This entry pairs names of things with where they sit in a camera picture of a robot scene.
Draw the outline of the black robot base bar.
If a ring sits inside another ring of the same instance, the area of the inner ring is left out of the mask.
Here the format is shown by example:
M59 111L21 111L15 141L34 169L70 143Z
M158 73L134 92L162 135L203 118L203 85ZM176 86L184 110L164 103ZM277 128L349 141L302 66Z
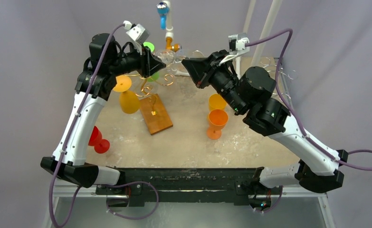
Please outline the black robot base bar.
M146 202L232 203L269 208L282 188L259 183L262 168L120 168L119 185L97 186L97 195L123 198L130 207Z

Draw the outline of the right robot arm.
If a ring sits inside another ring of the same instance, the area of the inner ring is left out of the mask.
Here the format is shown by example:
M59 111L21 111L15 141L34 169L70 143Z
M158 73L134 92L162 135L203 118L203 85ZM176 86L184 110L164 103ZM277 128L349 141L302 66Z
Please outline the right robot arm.
M251 130L299 157L297 164L285 168L263 168L251 180L254 192L296 184L315 193L342 187L339 161L346 161L348 153L328 148L299 128L292 112L272 97L276 81L264 68L252 66L238 78L232 64L220 64L218 57L185 58L182 64L197 88L213 87Z

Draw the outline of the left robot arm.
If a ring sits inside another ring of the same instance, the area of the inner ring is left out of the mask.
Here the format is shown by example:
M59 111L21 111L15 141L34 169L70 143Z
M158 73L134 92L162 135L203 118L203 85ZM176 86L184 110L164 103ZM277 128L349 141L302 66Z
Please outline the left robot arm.
M143 45L147 37L130 36L129 52L119 47L114 36L97 34L89 44L90 57L83 65L75 86L74 105L63 136L52 156L43 157L40 166L61 179L89 188L107 185L113 194L121 194L126 181L117 169L86 162L87 147L96 120L116 86L116 77L137 71L143 77L166 67Z

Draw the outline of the green plastic goblet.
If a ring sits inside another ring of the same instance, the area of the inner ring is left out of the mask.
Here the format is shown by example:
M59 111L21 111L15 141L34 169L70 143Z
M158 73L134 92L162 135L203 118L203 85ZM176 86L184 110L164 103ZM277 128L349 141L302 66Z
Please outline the green plastic goblet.
M143 42L141 57L141 71L139 73L147 81L152 81L150 78L159 70L166 67L160 58L154 55L154 44L151 42Z

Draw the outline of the yellow-orange plastic goblet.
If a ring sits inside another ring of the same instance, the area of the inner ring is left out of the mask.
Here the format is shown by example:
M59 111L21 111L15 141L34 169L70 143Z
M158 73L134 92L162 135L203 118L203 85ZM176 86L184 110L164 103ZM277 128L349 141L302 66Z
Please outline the yellow-orange plastic goblet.
M125 114L134 114L140 108L140 101L135 92L131 91L131 78L126 75L116 77L114 92L119 93L119 104Z

